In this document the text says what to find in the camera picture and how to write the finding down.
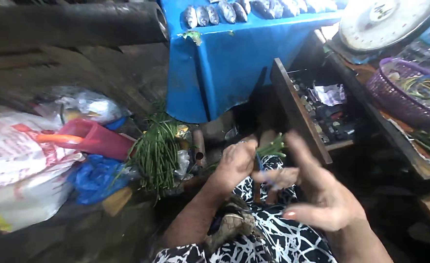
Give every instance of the black and white patterned skirt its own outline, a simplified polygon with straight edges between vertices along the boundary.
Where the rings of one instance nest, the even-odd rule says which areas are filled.
[[[282,160],[273,155],[262,158],[262,164],[265,169],[280,169],[283,166]],[[154,262],[336,262],[322,235],[307,225],[281,217],[289,203],[298,201],[295,186],[284,189],[276,205],[260,207],[253,202],[253,184],[253,180],[247,177],[236,186],[233,193],[241,196],[252,210],[256,226],[264,233],[265,239],[240,235],[210,256],[206,256],[203,246],[199,244],[164,249],[157,254]],[[265,200],[267,186],[262,186],[261,195],[261,200]]]

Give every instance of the plastic basket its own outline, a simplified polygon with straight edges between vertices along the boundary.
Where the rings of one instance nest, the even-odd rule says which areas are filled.
[[[367,82],[366,87],[381,107],[393,117],[412,127],[430,127],[430,108],[406,94],[384,74],[382,66],[390,62],[395,62],[394,70],[402,78],[430,75],[430,70],[422,68],[416,63],[398,58],[384,58],[379,63],[379,69],[375,75]]]

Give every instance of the pipe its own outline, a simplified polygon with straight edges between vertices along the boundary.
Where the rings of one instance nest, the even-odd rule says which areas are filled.
[[[166,19],[155,2],[0,7],[0,52],[167,40]]]
[[[195,145],[195,164],[204,168],[207,166],[207,158],[205,157],[204,134],[201,129],[196,129],[192,132],[192,141]]]

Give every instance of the painted fingernail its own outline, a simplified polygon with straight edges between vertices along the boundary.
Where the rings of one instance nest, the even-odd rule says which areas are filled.
[[[283,214],[283,218],[286,219],[295,219],[296,218],[296,213],[295,212],[286,212]]]

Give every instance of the red plastic container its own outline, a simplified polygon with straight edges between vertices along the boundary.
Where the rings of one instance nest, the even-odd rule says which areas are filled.
[[[67,122],[57,134],[83,138],[83,141],[78,144],[55,142],[59,147],[101,154],[118,160],[126,160],[128,150],[134,144],[131,139],[108,130],[98,122],[84,119],[74,119]]]

